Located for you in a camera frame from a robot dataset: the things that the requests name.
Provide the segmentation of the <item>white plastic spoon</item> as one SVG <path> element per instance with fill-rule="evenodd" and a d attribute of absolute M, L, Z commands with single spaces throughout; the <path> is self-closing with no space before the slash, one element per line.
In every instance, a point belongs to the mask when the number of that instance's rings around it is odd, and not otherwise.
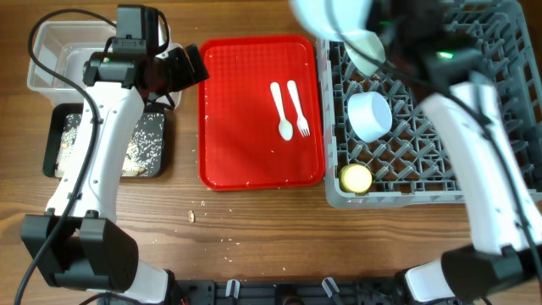
<path fill-rule="evenodd" d="M 279 134 L 285 141 L 290 141 L 293 137 L 293 126 L 285 117 L 285 109 L 279 83 L 272 82 L 270 84 L 270 91 L 279 115 Z"/>

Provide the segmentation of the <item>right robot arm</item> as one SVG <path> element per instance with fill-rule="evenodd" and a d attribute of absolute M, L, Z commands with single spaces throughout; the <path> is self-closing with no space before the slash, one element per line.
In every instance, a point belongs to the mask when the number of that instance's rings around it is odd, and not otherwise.
<path fill-rule="evenodd" d="M 412 86 L 466 202 L 471 244 L 408 269 L 413 302 L 464 302 L 541 276 L 541 215 L 501 119 L 475 39 L 445 28 L 437 1 L 372 1 L 366 26 L 386 36 L 393 73 Z"/>

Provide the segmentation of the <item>light blue bowl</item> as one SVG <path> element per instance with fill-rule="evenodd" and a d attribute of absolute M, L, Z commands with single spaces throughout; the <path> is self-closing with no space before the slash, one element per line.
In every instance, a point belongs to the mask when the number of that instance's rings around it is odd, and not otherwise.
<path fill-rule="evenodd" d="M 361 141 L 376 141 L 392 126 L 390 106 L 375 91 L 353 94 L 347 103 L 347 114 L 351 128 Z"/>

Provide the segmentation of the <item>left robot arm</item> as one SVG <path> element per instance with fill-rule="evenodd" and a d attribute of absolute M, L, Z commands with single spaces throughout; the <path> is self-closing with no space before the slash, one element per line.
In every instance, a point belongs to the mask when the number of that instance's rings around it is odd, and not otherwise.
<path fill-rule="evenodd" d="M 171 47 L 156 8 L 121 4 L 114 36 L 93 53 L 75 90 L 82 116 L 69 167 L 41 215 L 24 217 L 28 270 L 51 287 L 92 291 L 135 304 L 185 304 L 173 272 L 141 261 L 136 241 L 116 223 L 122 166 L 149 105 L 172 110 L 172 94 L 208 78 L 196 45 Z"/>

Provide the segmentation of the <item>green bowl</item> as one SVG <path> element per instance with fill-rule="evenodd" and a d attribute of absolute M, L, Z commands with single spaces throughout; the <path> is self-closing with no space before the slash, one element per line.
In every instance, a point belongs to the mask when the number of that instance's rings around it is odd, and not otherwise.
<path fill-rule="evenodd" d="M 368 55 L 371 59 L 379 61 L 381 64 L 386 60 L 384 46 L 378 36 L 373 32 L 365 31 L 360 38 L 351 41 L 351 44 L 356 49 L 365 55 Z M 379 69 L 377 65 L 371 64 L 365 58 L 358 55 L 357 52 L 347 44 L 345 44 L 345 49 L 350 60 L 363 75 L 372 76 Z"/>

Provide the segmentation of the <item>light blue plate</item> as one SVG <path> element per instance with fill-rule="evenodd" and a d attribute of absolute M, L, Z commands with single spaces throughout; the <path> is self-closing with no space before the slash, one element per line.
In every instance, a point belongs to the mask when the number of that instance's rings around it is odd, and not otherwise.
<path fill-rule="evenodd" d="M 289 5 L 299 24 L 317 38 L 356 41 L 369 33 L 372 0 L 290 0 Z"/>

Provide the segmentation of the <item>white plastic fork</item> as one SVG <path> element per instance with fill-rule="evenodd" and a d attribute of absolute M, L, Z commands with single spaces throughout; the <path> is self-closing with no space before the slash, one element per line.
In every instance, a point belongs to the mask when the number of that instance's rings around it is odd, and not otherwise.
<path fill-rule="evenodd" d="M 299 91 L 298 91 L 296 82 L 294 80 L 289 80 L 287 82 L 287 88 L 290 93 L 290 98 L 296 110 L 296 114 L 297 114 L 296 124 L 297 124 L 298 130 L 300 131 L 303 137 L 310 136 L 310 128 L 309 128 L 307 119 L 304 113 L 302 112 L 301 99 L 299 96 Z"/>

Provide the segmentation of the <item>food scraps and rice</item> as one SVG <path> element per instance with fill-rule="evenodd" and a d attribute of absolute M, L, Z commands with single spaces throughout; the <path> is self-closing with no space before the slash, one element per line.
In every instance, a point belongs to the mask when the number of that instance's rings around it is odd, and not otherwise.
<path fill-rule="evenodd" d="M 55 153 L 52 177 L 61 178 L 75 148 L 81 114 L 68 114 Z M 164 146 L 165 115 L 144 113 L 130 138 L 122 167 L 123 177 L 153 177 L 160 174 Z"/>

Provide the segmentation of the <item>yellow plastic cup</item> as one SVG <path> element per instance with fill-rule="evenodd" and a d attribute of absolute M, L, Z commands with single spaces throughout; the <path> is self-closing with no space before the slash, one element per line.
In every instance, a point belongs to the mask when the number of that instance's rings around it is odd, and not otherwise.
<path fill-rule="evenodd" d="M 364 193 L 373 184 L 369 169 L 361 164 L 348 164 L 340 171 L 340 188 L 350 193 Z"/>

